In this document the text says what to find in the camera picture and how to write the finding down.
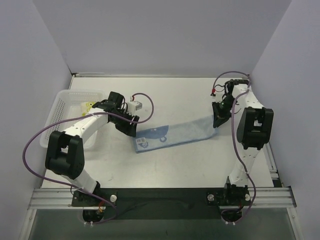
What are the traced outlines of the light blue towel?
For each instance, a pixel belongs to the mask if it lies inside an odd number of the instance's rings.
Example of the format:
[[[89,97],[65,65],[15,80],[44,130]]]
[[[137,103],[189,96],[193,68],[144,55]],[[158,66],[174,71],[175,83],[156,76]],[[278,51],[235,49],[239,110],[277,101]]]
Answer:
[[[132,139],[133,147],[136,153],[144,153],[204,141],[217,134],[213,123],[214,116],[209,115],[193,121],[141,130]]]

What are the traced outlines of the yellow green patterned towel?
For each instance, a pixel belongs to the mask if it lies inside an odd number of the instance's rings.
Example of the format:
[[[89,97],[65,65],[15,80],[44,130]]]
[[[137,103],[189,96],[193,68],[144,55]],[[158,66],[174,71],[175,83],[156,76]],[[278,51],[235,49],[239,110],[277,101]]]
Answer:
[[[80,104],[81,116],[91,115],[90,110],[92,106],[95,104],[94,101],[82,102]]]

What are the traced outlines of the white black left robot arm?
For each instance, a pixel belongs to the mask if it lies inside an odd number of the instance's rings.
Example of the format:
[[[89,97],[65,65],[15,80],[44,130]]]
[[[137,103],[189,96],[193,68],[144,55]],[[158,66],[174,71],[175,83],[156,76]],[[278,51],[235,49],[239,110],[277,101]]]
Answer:
[[[101,201],[99,182],[85,170],[84,143],[101,127],[113,123],[121,133],[135,137],[140,119],[136,111],[143,104],[132,97],[125,102],[123,95],[110,92],[107,99],[94,103],[85,118],[63,131],[53,131],[49,136],[45,168],[67,179],[85,192],[83,200],[90,206]]]

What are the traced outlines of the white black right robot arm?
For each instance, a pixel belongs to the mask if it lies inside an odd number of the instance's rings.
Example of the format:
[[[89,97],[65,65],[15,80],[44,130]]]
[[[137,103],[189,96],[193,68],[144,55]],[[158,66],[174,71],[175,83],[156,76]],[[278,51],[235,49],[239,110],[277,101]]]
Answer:
[[[223,86],[220,100],[212,102],[213,128],[231,120],[231,137],[237,157],[227,177],[221,198],[233,205],[239,199],[249,201],[249,174],[254,160],[271,136],[274,111],[264,107],[245,79],[231,79]]]

